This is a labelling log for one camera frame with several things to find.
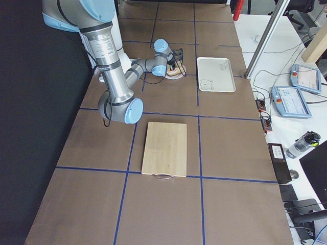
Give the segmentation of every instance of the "clear bottle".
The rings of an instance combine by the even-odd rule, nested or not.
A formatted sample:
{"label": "clear bottle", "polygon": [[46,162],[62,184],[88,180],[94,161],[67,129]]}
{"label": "clear bottle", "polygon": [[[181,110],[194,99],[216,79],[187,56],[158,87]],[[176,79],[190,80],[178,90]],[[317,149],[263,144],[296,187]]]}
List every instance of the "clear bottle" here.
{"label": "clear bottle", "polygon": [[290,158],[297,158],[310,147],[319,145],[320,135],[315,132],[307,131],[300,139],[286,150],[286,155]]}

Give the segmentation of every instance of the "cutting board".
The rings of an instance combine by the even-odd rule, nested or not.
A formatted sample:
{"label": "cutting board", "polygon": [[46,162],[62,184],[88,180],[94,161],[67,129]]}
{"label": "cutting board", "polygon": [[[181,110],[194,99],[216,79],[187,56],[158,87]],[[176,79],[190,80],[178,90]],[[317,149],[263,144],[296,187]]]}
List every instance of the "cutting board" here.
{"label": "cutting board", "polygon": [[186,124],[149,122],[142,174],[186,177]]}

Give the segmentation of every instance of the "black wall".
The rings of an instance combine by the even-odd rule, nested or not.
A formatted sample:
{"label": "black wall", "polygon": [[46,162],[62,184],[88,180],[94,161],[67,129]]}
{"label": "black wall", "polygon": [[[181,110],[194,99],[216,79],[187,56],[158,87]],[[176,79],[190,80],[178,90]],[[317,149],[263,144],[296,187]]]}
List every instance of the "black wall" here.
{"label": "black wall", "polygon": [[[67,33],[80,42],[79,35]],[[0,3],[0,244],[23,244],[91,78],[41,1]]]}

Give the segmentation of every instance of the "wooden object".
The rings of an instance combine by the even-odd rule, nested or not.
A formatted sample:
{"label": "wooden object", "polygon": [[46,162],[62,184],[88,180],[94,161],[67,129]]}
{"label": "wooden object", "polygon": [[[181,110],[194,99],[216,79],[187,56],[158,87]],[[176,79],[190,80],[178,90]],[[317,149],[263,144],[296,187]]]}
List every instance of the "wooden object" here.
{"label": "wooden object", "polygon": [[149,122],[142,174],[186,177],[186,124]]}
{"label": "wooden object", "polygon": [[305,62],[315,63],[327,48],[327,22],[320,28],[314,39],[302,54]]}

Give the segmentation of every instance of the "white table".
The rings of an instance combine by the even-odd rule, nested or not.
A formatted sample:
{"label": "white table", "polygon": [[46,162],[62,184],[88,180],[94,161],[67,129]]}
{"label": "white table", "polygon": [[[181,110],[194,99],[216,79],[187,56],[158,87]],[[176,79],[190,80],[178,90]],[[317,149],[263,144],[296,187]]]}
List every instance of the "white table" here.
{"label": "white table", "polygon": [[[258,45],[258,38],[263,34],[266,25],[269,21],[270,16],[264,15],[240,15],[238,21],[235,22],[237,34],[239,37],[240,45],[243,52],[254,52]],[[282,17],[276,30],[274,31],[271,39],[268,42],[264,52],[279,52],[284,51],[289,48],[293,48],[301,43],[301,39],[296,33],[294,27],[289,22],[287,17]],[[290,72],[291,66],[294,63],[295,58],[300,52],[304,51],[304,45],[301,44],[299,48],[295,48],[283,53],[268,54],[264,53],[251,78],[251,84],[253,87],[253,82],[256,74],[260,70],[267,70],[273,74],[281,74]],[[244,61],[246,66],[249,65],[250,60],[253,56],[253,53],[243,53]],[[298,56],[296,64],[302,64],[309,67],[317,67],[314,63],[305,63],[301,58],[301,55]],[[255,85],[265,88],[268,91],[271,90],[271,87],[274,85],[279,86],[291,86],[289,75],[281,75],[278,77],[272,76],[267,72],[260,72],[255,80]],[[268,97],[268,93],[264,90],[259,89],[265,97]],[[321,101],[325,100],[322,97],[303,92],[303,95],[307,102]],[[327,96],[327,86],[322,86],[321,95]],[[327,103],[320,104],[309,104],[309,109],[312,113],[312,118],[309,119],[293,119],[293,118],[284,118],[280,117],[279,113],[276,111],[274,105],[270,106],[270,100],[266,100],[266,107],[268,113],[272,116],[272,132],[269,132],[266,136],[267,143],[280,143],[283,145],[284,150],[291,146],[296,139],[302,136],[306,131],[314,131],[319,133],[321,136],[321,141],[324,142],[327,140]],[[296,159],[287,158],[287,164],[289,169],[296,170],[300,177],[297,180],[292,181],[290,184],[293,185],[296,195],[299,200],[314,198],[318,203],[316,193],[314,192],[311,184],[309,183],[299,159],[302,156]],[[291,228],[294,244],[300,244],[300,239],[297,235],[297,232],[294,228]]]}

